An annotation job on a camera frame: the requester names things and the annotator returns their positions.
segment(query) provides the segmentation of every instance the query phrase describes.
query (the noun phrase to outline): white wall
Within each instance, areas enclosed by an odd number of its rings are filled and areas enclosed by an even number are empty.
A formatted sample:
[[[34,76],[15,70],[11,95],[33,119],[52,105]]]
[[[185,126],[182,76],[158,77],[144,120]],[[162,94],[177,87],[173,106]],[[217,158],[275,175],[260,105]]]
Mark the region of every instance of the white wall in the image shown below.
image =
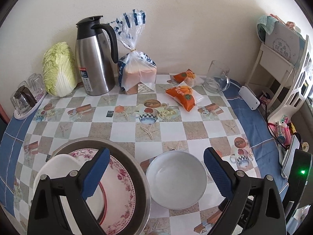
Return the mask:
[[[13,113],[10,95],[31,73],[41,72],[52,44],[67,41],[75,49],[79,20],[103,14],[107,23],[133,8],[147,12],[137,49],[159,72],[190,68],[206,74],[210,62],[220,60],[233,79],[244,82],[260,46],[256,21],[263,14],[294,21],[313,37],[293,0],[19,0],[0,28],[0,103],[7,114]],[[121,47],[120,56],[125,53]]]

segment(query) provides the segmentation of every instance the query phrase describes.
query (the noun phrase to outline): blue gripper pad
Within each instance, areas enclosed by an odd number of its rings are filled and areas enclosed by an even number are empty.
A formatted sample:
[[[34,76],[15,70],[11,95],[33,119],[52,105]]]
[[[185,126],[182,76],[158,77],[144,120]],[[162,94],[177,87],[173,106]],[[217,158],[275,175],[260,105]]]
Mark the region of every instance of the blue gripper pad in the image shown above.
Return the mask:
[[[81,196],[84,200],[88,197],[93,196],[94,192],[97,189],[99,181],[101,180],[103,173],[105,172],[108,164],[110,162],[110,151],[105,148],[102,154],[99,156],[98,160],[89,170],[83,181],[83,189],[81,192]]]
[[[220,166],[219,162],[212,155],[209,148],[204,151],[203,160],[221,195],[230,201],[234,195],[232,190],[232,181]]]

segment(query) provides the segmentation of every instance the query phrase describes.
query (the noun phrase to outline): checkered tablecloth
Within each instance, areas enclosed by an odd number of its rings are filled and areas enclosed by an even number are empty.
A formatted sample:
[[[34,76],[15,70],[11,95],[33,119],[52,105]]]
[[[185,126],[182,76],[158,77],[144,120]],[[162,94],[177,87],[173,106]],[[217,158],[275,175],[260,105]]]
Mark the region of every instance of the checkered tablecloth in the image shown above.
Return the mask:
[[[172,149],[189,152],[203,163],[203,152],[210,146],[220,151],[223,160],[230,162],[234,139],[242,137],[248,141],[227,99],[223,94],[212,94],[202,86],[196,86],[194,89],[204,98],[197,107],[186,112],[165,93],[166,89],[173,87],[168,83],[170,80],[169,74],[157,75],[155,92],[134,95],[122,93],[119,86],[102,96],[88,96],[83,87],[77,87],[70,96],[61,99],[47,95],[30,122],[16,163],[13,209],[21,225],[27,229],[32,185],[38,171],[58,147],[76,138],[109,139],[126,149],[139,163]],[[158,100],[175,115],[158,116],[152,125],[140,123],[133,114],[146,100]],[[212,103],[223,112],[212,117],[198,111]],[[43,108],[47,104],[50,109],[45,111]],[[88,111],[75,112],[76,108],[85,105],[90,105]],[[108,111],[114,111],[112,117]],[[238,169],[237,164],[230,164]],[[251,177],[260,177],[253,156],[245,171]],[[152,201],[145,234],[152,230],[164,232],[163,235],[198,234],[194,228],[217,211],[222,200],[208,173],[207,189],[192,207],[171,210]]]

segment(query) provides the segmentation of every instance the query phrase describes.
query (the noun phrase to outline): glass mug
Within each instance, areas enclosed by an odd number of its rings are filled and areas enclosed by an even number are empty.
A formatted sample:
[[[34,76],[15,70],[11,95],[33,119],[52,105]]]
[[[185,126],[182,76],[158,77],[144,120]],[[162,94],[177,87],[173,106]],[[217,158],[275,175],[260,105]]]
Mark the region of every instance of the glass mug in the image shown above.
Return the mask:
[[[230,86],[229,67],[219,61],[212,61],[203,86],[211,93],[225,91]]]

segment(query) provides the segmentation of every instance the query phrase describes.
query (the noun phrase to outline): white tray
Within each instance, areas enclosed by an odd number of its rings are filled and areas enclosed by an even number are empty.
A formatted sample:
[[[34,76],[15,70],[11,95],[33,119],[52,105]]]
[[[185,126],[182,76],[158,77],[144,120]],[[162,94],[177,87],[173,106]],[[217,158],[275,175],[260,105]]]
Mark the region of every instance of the white tray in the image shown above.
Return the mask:
[[[47,92],[44,93],[44,95],[36,103],[36,105],[30,111],[28,111],[26,114],[18,114],[17,110],[14,110],[14,117],[17,120],[23,120],[23,119],[27,118],[31,113],[34,112],[35,109],[37,109],[39,107],[39,105],[42,103],[42,101],[43,101],[43,99],[45,98],[46,95],[47,95]]]

